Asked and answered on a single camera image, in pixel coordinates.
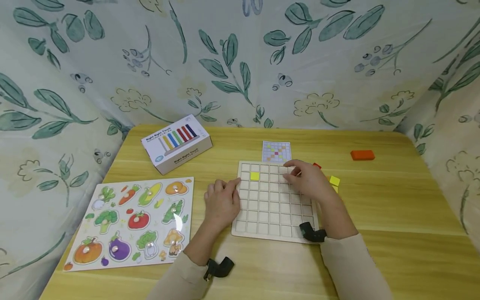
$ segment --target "red block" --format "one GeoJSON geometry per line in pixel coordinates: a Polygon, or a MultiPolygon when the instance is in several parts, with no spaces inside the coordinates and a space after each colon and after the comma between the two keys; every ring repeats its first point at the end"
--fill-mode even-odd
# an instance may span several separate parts
{"type": "Polygon", "coordinates": [[[372,150],[354,150],[350,152],[353,160],[374,160],[375,154],[372,150]]]}

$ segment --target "small yellow cube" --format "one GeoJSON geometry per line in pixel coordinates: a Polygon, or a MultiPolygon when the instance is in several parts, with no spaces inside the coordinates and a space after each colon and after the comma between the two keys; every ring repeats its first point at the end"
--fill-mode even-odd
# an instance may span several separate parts
{"type": "Polygon", "coordinates": [[[260,173],[259,172],[250,172],[250,180],[259,180],[260,179],[260,173]]]}
{"type": "Polygon", "coordinates": [[[335,186],[339,186],[340,185],[340,178],[337,178],[335,176],[330,176],[330,183],[335,185],[335,186]]]}

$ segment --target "sleeve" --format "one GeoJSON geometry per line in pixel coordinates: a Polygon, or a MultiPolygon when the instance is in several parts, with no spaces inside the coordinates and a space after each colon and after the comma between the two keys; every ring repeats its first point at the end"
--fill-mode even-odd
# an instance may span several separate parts
{"type": "Polygon", "coordinates": [[[156,283],[147,300],[199,300],[207,288],[207,266],[197,266],[183,252],[156,283]]]}
{"type": "Polygon", "coordinates": [[[320,245],[340,300],[392,300],[385,278],[368,253],[360,234],[320,245]]]}

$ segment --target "vegetable puzzle board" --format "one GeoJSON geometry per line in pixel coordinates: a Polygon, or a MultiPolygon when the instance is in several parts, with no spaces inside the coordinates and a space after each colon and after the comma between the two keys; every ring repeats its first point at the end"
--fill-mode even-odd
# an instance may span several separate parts
{"type": "Polygon", "coordinates": [[[190,241],[193,177],[99,184],[64,271],[169,264],[190,241]]]}
{"type": "Polygon", "coordinates": [[[316,207],[283,178],[293,169],[275,163],[239,162],[240,213],[233,221],[232,235],[311,244],[299,225],[310,222],[318,230],[316,207]]]}

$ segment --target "black clip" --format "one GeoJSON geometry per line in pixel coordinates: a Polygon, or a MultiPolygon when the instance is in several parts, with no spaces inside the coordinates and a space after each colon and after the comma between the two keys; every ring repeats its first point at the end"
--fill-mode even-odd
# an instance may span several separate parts
{"type": "Polygon", "coordinates": [[[230,274],[230,271],[233,269],[235,263],[228,257],[225,257],[220,264],[217,264],[213,259],[208,260],[208,269],[204,275],[204,279],[209,281],[213,277],[227,277],[230,274]]]}
{"type": "Polygon", "coordinates": [[[325,241],[325,238],[327,236],[327,232],[325,231],[325,229],[314,231],[312,226],[310,225],[310,222],[301,223],[300,230],[306,240],[314,243],[321,243],[325,241]]]}

